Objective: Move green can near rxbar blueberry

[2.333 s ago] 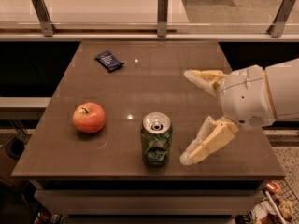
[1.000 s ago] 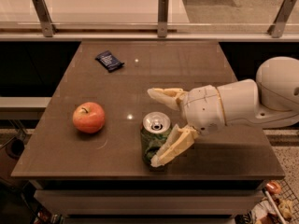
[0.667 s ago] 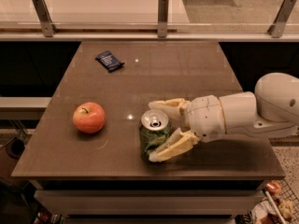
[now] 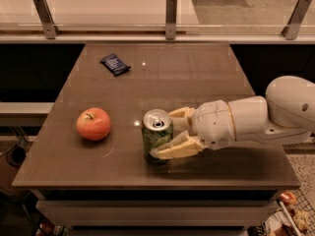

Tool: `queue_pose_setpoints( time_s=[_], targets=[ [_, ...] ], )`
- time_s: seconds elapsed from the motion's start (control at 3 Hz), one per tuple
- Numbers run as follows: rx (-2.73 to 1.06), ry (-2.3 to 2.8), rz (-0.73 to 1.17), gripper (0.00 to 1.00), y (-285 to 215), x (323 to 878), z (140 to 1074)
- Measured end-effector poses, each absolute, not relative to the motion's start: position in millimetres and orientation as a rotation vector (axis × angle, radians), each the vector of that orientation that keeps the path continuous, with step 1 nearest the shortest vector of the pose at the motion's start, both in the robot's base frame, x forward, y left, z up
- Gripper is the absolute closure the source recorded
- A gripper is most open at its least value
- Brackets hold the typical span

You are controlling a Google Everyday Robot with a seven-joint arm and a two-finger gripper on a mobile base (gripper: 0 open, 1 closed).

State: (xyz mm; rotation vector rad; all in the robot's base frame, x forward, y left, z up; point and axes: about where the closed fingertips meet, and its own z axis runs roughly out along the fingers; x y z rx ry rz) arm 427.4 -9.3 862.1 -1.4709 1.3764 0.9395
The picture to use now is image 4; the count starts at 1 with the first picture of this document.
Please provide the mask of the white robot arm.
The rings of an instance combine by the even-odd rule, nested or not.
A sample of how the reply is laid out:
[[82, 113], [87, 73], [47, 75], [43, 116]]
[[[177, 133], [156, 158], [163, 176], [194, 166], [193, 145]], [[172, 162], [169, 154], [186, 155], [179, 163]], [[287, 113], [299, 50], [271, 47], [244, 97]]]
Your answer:
[[176, 109], [170, 117], [180, 134], [150, 150], [158, 159], [188, 157], [242, 141], [298, 144], [315, 133], [315, 85], [282, 76], [269, 83], [264, 96], [205, 102]]

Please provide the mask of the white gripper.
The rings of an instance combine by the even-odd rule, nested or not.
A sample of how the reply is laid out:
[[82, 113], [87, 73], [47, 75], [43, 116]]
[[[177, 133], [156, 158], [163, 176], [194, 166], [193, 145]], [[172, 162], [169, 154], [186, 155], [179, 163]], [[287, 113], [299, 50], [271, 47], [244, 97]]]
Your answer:
[[196, 110], [182, 107], [169, 113], [176, 131], [189, 130], [177, 135], [170, 142], [152, 148], [150, 155], [158, 159], [189, 157], [204, 148], [227, 148], [235, 141], [231, 112], [222, 100], [203, 103]]

